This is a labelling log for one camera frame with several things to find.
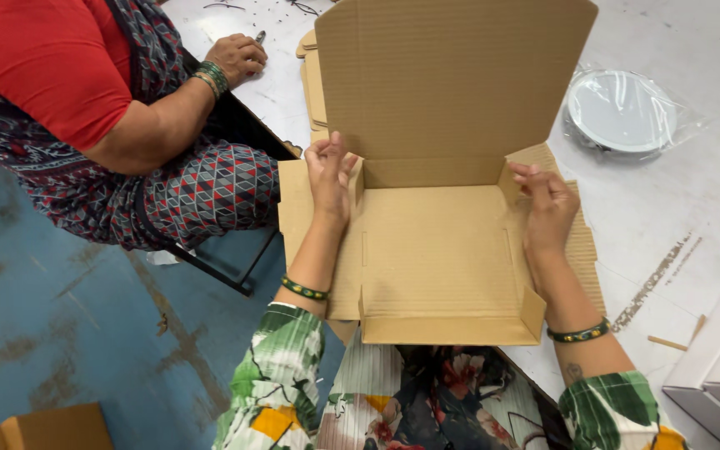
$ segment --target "red top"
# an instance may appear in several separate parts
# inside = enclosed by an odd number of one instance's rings
[[[132,101],[130,47],[105,0],[0,0],[0,95],[87,150]]]

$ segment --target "hand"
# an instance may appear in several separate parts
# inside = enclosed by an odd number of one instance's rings
[[[515,182],[533,199],[524,250],[533,275],[539,278],[545,263],[565,261],[565,241],[579,210],[579,197],[555,172],[541,171],[537,164],[509,165]]]
[[[349,172],[358,161],[356,155],[345,158],[346,153],[337,131],[329,140],[317,141],[305,150],[314,216],[339,225],[341,230],[349,222]]]
[[[262,72],[268,55],[253,38],[238,33],[218,39],[205,59],[221,68],[233,89],[246,78],[247,72]]]

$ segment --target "red sleeve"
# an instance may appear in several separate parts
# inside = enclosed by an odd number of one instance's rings
[[[0,95],[79,150],[132,101],[83,0],[0,0]]]

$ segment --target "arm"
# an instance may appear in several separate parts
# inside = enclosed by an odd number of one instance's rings
[[[232,35],[218,39],[205,60],[216,63],[230,87],[235,87],[247,72],[263,71],[266,58],[253,38]],[[173,94],[149,106],[133,100],[124,117],[85,156],[126,175],[151,172],[194,142],[214,106],[207,82],[191,77]]]
[[[113,26],[110,19],[101,26]],[[105,168],[145,174],[194,142],[213,92],[191,79],[151,105],[133,100],[129,75],[113,63],[129,57],[127,41],[99,26],[85,2],[0,0],[0,95]],[[107,45],[103,30],[110,31]],[[263,70],[266,55],[251,37],[232,35],[206,59],[235,87],[247,72]]]
[[[524,247],[537,290],[546,300],[546,323],[555,333],[598,325],[602,317],[565,259],[579,198],[555,173],[514,163],[510,168],[516,183],[533,197]],[[560,412],[572,425],[575,448],[686,448],[613,333],[554,345],[568,387],[560,397]]]
[[[336,132],[331,142],[316,142],[305,152],[315,213],[288,276],[317,291],[330,290],[349,220],[347,185],[357,157],[344,160],[342,142]],[[232,404],[218,418],[214,448],[266,450],[275,442],[291,450],[312,448],[307,431],[315,423],[325,311],[326,301],[279,288],[235,369]]]

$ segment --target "wooden stick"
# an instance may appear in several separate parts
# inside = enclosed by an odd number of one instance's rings
[[[659,343],[661,345],[665,345],[666,347],[676,348],[677,350],[682,350],[683,352],[687,352],[688,348],[681,343],[671,342],[669,340],[660,339],[654,336],[649,336],[649,340],[654,343]]]
[[[699,322],[696,322],[696,327],[694,328],[694,335],[690,337],[690,342],[694,342],[694,339],[696,339],[696,335],[699,334],[699,331],[702,329],[702,327],[705,326],[706,319],[707,316],[705,314],[699,316]]]

